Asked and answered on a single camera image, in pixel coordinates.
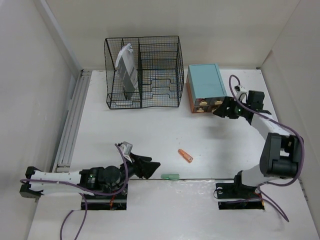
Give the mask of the blue and orange drawer box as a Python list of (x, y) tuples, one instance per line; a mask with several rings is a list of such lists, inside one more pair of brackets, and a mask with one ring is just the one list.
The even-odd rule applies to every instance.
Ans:
[(186, 87), (193, 114), (214, 113), (227, 96), (217, 63), (189, 65)]

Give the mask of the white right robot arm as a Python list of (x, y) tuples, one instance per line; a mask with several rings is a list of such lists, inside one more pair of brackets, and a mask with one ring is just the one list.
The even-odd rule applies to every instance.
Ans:
[(265, 140), (259, 164), (241, 170), (234, 177), (232, 193), (243, 197), (262, 184), (273, 184), (276, 179), (294, 182), (300, 175), (305, 158), (303, 138), (291, 127), (277, 122), (270, 111), (264, 109), (265, 94), (250, 90), (245, 103), (227, 96), (214, 111), (221, 118), (244, 118)]

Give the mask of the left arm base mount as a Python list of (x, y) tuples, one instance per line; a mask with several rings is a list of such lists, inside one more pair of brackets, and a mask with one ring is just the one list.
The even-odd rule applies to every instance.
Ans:
[(87, 202), (87, 209), (92, 211), (125, 211), (127, 209), (127, 196), (127, 185), (124, 190), (117, 195), (84, 195)]

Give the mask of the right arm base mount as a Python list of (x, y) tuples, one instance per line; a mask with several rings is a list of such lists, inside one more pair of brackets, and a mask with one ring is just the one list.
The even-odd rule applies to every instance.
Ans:
[(219, 210), (264, 210), (262, 195), (256, 187), (236, 185), (234, 182), (215, 184)]

